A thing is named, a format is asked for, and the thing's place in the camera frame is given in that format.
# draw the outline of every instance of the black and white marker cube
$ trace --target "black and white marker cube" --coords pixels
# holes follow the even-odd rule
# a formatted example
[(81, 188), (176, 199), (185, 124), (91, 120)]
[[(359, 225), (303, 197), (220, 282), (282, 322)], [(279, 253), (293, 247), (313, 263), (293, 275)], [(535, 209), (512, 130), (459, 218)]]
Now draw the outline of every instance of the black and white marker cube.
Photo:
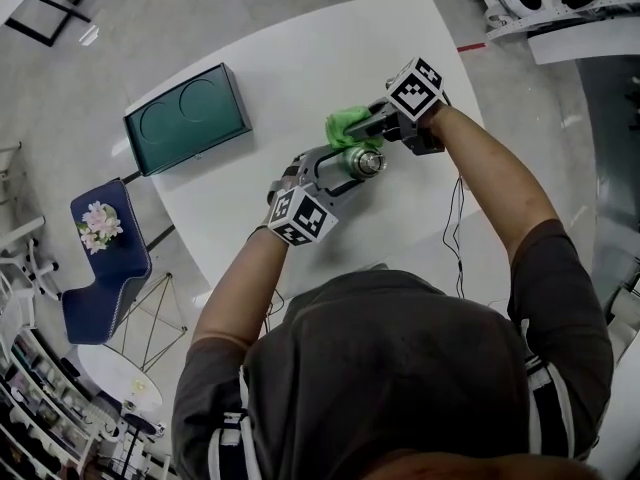
[(442, 96), (442, 77), (423, 59), (415, 57), (393, 79), (386, 96), (415, 122)]
[(302, 187), (277, 194), (269, 229), (291, 245), (319, 242), (338, 219)]

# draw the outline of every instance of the person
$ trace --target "person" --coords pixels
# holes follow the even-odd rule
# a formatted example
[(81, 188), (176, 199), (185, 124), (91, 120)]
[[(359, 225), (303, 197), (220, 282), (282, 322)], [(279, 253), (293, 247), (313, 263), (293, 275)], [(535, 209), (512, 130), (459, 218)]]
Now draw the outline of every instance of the person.
[(582, 460), (613, 357), (571, 240), (533, 175), (462, 112), (438, 103), (420, 126), (442, 141), (506, 249), (510, 320), (374, 269), (298, 296), (258, 339), (287, 254), (259, 227), (187, 354), (172, 423), (180, 478), (210, 477), (212, 434), (241, 408), (243, 383), (263, 479), (597, 478)]

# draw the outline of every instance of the gray t-shirt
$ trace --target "gray t-shirt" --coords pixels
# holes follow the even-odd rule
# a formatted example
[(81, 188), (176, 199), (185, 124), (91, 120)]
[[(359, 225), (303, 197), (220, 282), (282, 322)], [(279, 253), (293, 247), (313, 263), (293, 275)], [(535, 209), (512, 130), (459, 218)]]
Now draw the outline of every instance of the gray t-shirt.
[(510, 320), (448, 297), (412, 274), (341, 276), (300, 297), (248, 353), (219, 338), (189, 351), (173, 415), (183, 480), (208, 478), (223, 412), (249, 413), (264, 479), (356, 478), (399, 448), (494, 457), (528, 450), (528, 343), (562, 374), (576, 454), (597, 437), (611, 344), (589, 276), (558, 221), (534, 229), (512, 268)]

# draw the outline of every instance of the green cloth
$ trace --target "green cloth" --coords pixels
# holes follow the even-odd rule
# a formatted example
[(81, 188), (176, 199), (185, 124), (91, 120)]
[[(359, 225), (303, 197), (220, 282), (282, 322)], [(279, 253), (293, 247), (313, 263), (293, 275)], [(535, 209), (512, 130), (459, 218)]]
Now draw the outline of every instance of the green cloth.
[(325, 131), (327, 132), (327, 140), (333, 149), (344, 149), (357, 144), (366, 144), (379, 148), (382, 146), (384, 139), (382, 137), (372, 137), (366, 141), (357, 141), (349, 135), (345, 135), (344, 131), (352, 124), (356, 124), (367, 117), (371, 117), (371, 112), (367, 107), (351, 107), (344, 110), (338, 110), (329, 117), (325, 123)]

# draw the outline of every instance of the black frame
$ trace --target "black frame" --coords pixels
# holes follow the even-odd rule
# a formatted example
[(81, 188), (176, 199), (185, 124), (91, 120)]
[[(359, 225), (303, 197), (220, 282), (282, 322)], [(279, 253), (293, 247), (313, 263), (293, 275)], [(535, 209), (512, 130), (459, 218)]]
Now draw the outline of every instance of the black frame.
[[(58, 24), (58, 26), (53, 31), (53, 34), (51, 36), (45, 36), (43, 33), (38, 32), (37, 30), (33, 30), (31, 27), (28, 27), (24, 23), (21, 23), (14, 18), (9, 18), (6, 21), (5, 25), (7, 25), (8, 27), (11, 27), (14, 30), (17, 30), (18, 32), (22, 32), (24, 35), (38, 41), (39, 43), (44, 44), (45, 46), (51, 47), (55, 44), (56, 40), (58, 39), (58, 36), (62, 33), (64, 28), (67, 26), (67, 23), (72, 17), (78, 18), (79, 20), (82, 20), (86, 23), (91, 23), (91, 20), (89, 18), (87, 18), (84, 14), (79, 13), (73, 8), (65, 7), (64, 5), (60, 5), (59, 3), (53, 2), (51, 0), (38, 0), (38, 1), (49, 4), (51, 7), (54, 7), (66, 13), (66, 16), (62, 18), (62, 21)], [(80, 2), (82, 2), (82, 0), (66, 0), (66, 1), (69, 2), (74, 7), (76, 5), (79, 5)]]

